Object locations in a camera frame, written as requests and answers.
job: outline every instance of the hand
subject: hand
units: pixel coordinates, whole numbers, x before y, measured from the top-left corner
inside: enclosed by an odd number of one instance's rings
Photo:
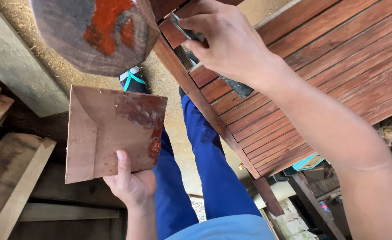
[[[128,209],[143,210],[154,199],[156,177],[153,170],[131,173],[131,160],[124,150],[118,150],[117,175],[103,177],[111,192],[118,197]]]
[[[257,70],[282,59],[271,53],[257,31],[235,6],[215,0],[200,0],[193,9],[193,16],[180,19],[178,24],[188,30],[201,32],[205,44],[189,40],[187,48],[203,62],[204,66],[230,79],[252,85],[259,79]]]

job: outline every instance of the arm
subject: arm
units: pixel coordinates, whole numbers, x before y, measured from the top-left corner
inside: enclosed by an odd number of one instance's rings
[[[152,170],[131,174],[128,153],[124,150],[118,150],[116,153],[118,174],[103,179],[128,209],[126,239],[157,239],[155,174]]]
[[[374,129],[268,51],[236,7],[201,0],[194,14],[179,24],[207,38],[186,43],[205,67],[267,95],[334,165],[353,238],[392,239],[392,155]]]

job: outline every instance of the fingernail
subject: fingernail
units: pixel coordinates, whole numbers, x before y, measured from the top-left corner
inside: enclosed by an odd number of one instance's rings
[[[125,155],[123,154],[122,151],[116,151],[116,154],[117,154],[117,159],[118,159],[119,161],[124,161]]]

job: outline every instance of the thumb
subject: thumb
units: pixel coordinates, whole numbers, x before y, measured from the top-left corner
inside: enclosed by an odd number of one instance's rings
[[[197,40],[187,40],[184,45],[193,52],[193,54],[201,61],[203,62],[203,59],[205,58],[208,49],[206,48],[206,44],[197,41]]]
[[[118,182],[125,183],[131,179],[131,159],[124,150],[117,150],[117,175]]]

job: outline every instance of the dirt floor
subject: dirt floor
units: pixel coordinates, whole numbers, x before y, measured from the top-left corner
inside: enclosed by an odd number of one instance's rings
[[[289,1],[245,0],[238,5],[238,8],[248,16],[252,25],[256,25],[289,3]],[[121,89],[118,79],[82,73],[47,46],[37,33],[31,9],[28,6],[28,0],[0,0],[0,11],[66,95],[70,94],[70,86],[72,84],[115,90]],[[182,171],[184,187],[188,194],[201,196],[201,182],[194,162],[191,145],[187,139],[180,97],[178,95],[178,84],[153,52],[140,67],[142,67],[143,78],[148,83],[151,92],[168,97],[165,127],[172,142],[175,159]],[[15,105],[17,105],[15,107],[16,110],[11,111],[11,117],[5,122],[5,125],[8,125],[6,129],[14,129],[15,131],[33,133],[55,139],[58,141],[56,156],[58,159],[64,159],[68,113],[39,119],[21,102],[17,101]],[[248,181],[248,172],[239,170],[240,160],[224,142],[223,146],[227,161],[239,179],[244,180],[245,183],[251,183],[250,180]]]

